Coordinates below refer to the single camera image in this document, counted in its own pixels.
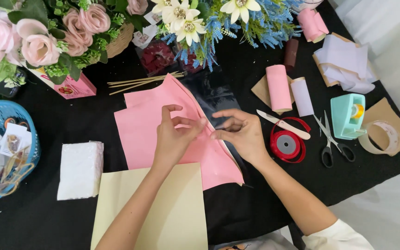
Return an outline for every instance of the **hand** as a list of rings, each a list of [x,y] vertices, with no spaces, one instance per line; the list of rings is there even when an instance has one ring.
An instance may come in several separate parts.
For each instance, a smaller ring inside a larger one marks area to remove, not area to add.
[[[258,168],[271,160],[265,148],[260,119],[256,115],[238,109],[225,109],[212,114],[213,117],[231,116],[223,123],[225,130],[216,130],[211,139],[229,141],[240,156]]]
[[[206,118],[194,121],[180,116],[171,119],[171,111],[180,111],[179,105],[166,105],[161,108],[161,124],[157,127],[157,147],[155,149],[153,169],[162,169],[169,173],[183,157],[193,139],[200,134],[206,124]],[[175,128],[179,124],[191,128]]]

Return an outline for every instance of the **black scissor handle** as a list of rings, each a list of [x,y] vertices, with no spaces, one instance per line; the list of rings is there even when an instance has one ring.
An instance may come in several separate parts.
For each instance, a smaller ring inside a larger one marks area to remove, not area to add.
[[[347,145],[342,144],[342,143],[338,143],[337,147],[341,150],[342,155],[349,162],[354,162],[354,160],[356,160],[356,155],[354,155],[354,152]]]
[[[331,148],[330,147],[324,147],[322,150],[322,163],[325,165],[327,168],[332,168],[333,167],[333,155],[331,154]]]

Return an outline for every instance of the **white daisy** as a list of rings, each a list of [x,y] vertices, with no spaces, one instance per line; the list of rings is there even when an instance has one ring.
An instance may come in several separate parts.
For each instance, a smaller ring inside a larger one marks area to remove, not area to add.
[[[220,8],[221,12],[231,14],[231,24],[235,23],[239,16],[242,17],[242,21],[247,23],[249,20],[248,10],[260,11],[260,5],[256,0],[231,0]]]
[[[180,4],[178,0],[171,0],[171,6],[163,8],[163,22],[171,24],[171,32],[178,31],[185,22],[185,17],[191,15],[192,18],[198,16],[200,11],[197,9],[188,9],[188,0],[183,0]]]
[[[201,25],[202,22],[203,19],[197,19],[194,21],[194,17],[191,14],[186,15],[186,21],[184,22],[183,26],[175,33],[175,35],[177,35],[177,42],[180,42],[183,40],[183,38],[186,38],[186,43],[189,46],[191,46],[192,41],[198,43],[200,41],[200,37],[197,33],[206,33],[204,26]]]
[[[151,0],[152,2],[156,3],[154,8],[152,8],[152,13],[160,13],[164,7],[171,6],[171,0]]]

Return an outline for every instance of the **white sleeve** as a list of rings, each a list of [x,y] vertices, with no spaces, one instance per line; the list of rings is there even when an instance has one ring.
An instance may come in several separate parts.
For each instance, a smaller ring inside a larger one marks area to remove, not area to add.
[[[374,250],[364,236],[340,219],[329,228],[302,239],[310,250]]]

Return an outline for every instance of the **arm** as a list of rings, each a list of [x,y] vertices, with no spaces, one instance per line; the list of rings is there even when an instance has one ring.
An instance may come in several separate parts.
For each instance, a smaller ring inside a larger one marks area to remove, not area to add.
[[[157,127],[157,147],[151,170],[106,230],[96,250],[134,249],[158,190],[186,152],[189,143],[202,132],[206,124],[206,118],[193,121],[177,116],[171,119],[171,111],[182,109],[183,107],[179,105],[162,107],[161,124]],[[191,128],[174,128],[179,124]]]
[[[270,158],[258,116],[237,109],[222,110],[213,116],[231,118],[223,123],[226,130],[216,130],[211,139],[232,143],[241,157],[263,174],[305,235],[324,230],[337,221],[336,216],[316,196]]]

